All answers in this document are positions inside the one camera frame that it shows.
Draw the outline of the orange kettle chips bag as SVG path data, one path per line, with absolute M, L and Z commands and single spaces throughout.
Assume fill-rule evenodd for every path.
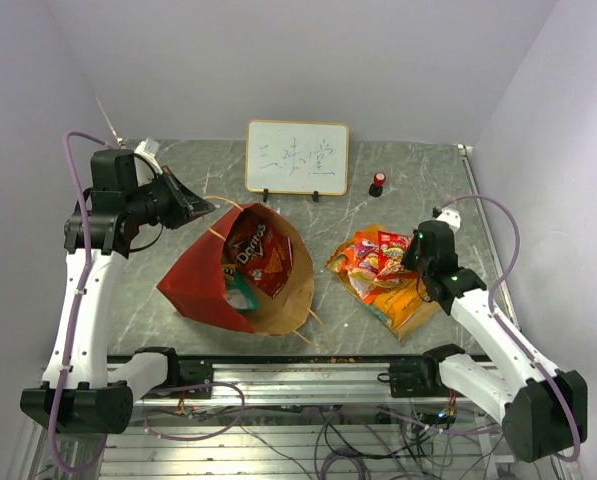
M 380 225 L 374 224 L 358 232 L 376 235 L 378 240 L 379 231 L 384 230 Z M 350 285 L 365 306 L 369 307 L 400 341 L 424 325 L 438 311 L 437 306 L 424 300 L 426 291 L 419 281 L 418 274 L 411 273 L 413 277 L 403 284 L 374 291 L 366 299 L 361 299 Z

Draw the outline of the pink yellow snack bag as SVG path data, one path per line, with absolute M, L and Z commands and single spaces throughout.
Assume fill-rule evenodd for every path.
M 378 278 L 379 245 L 376 235 L 357 232 L 352 246 L 353 258 L 348 268 L 350 285 L 361 299 L 379 289 L 391 288 L 393 283 Z

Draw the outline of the red paper bag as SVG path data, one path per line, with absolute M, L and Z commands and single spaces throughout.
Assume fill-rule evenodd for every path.
M 299 332 L 317 315 L 313 262 L 298 231 L 260 203 L 229 203 L 157 289 L 180 315 L 199 323 L 330 348 L 330 336 L 317 343 Z

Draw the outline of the green white snack pack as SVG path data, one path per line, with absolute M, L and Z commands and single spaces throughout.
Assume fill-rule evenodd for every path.
M 239 272 L 235 274 L 235 284 L 226 285 L 226 299 L 229 305 L 238 312 L 253 311 L 259 308 L 258 299 Z

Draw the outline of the red doritos chips bag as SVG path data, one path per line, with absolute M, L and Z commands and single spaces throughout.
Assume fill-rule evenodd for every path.
M 236 269 L 267 296 L 275 298 L 286 285 L 292 244 L 271 220 L 245 210 L 233 224 L 225 249 Z

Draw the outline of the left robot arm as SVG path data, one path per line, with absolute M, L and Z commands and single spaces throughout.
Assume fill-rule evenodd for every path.
M 66 289 L 53 353 L 40 386 L 23 390 L 23 413 L 61 434 L 120 434 L 134 403 L 151 390 L 170 397 L 181 387 L 174 349 L 138 350 L 114 372 L 107 366 L 110 307 L 141 226 L 180 228 L 214 211 L 167 167 L 152 166 L 140 183 L 141 156 L 128 149 L 96 152 L 92 185 L 64 227 Z

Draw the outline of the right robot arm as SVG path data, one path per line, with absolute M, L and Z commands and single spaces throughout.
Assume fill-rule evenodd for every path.
M 433 396 L 452 389 L 471 400 L 497 422 L 524 462 L 551 455 L 574 461 L 587 438 L 587 383 L 540 353 L 500 310 L 482 279 L 460 266 L 457 220 L 452 213 L 447 221 L 421 222 L 402 264 L 417 273 L 429 299 L 472 335 L 495 369 L 446 345 L 431 351 L 433 362 L 418 373 L 420 387 Z

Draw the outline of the red snack pack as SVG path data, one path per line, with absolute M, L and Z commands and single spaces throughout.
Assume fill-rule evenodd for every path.
M 413 274 L 402 265 L 411 241 L 411 235 L 378 232 L 378 273 L 375 276 L 375 282 L 379 286 L 396 287 L 413 277 Z

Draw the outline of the yellow candy pack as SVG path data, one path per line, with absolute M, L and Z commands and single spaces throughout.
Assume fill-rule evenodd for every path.
M 236 269 L 234 264 L 222 264 L 221 265 L 223 279 L 226 285 L 234 285 L 235 284 L 235 274 Z

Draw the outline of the orange snack pack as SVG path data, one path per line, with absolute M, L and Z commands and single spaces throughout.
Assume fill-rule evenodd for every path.
M 364 240 L 361 240 L 359 244 L 354 239 L 348 240 L 338 247 L 325 267 L 328 271 L 339 276 L 365 274 L 367 267 L 362 266 L 361 263 L 369 252 L 371 252 L 371 248 Z

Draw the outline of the red black stamp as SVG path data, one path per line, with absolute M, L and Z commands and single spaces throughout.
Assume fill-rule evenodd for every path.
M 386 182 L 386 175 L 383 172 L 377 172 L 373 176 L 372 183 L 369 187 L 369 195 L 378 198 L 383 193 L 384 184 Z

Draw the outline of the small whiteboard with stand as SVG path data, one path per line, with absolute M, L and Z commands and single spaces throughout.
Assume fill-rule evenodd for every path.
M 350 130 L 344 123 L 252 120 L 247 126 L 245 188 L 270 194 L 343 196 Z

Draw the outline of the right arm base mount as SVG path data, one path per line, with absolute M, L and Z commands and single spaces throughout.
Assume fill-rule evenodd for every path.
M 408 356 L 392 361 L 377 380 L 389 386 L 392 399 L 449 396 L 449 388 L 440 379 L 439 363 L 430 357 Z

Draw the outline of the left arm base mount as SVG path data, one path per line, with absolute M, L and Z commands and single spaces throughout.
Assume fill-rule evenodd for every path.
M 214 369 L 204 360 L 181 360 L 180 381 L 181 386 L 193 385 L 187 389 L 185 398 L 192 400 L 206 400 L 211 398 L 212 387 L 208 384 L 214 380 Z

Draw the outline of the aluminium rail frame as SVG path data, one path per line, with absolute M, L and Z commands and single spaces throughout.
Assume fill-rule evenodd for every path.
M 189 356 L 210 399 L 178 382 L 133 405 L 125 431 L 50 438 L 28 423 L 15 479 L 577 479 L 556 456 L 518 459 L 462 394 L 392 399 L 377 375 L 405 356 Z

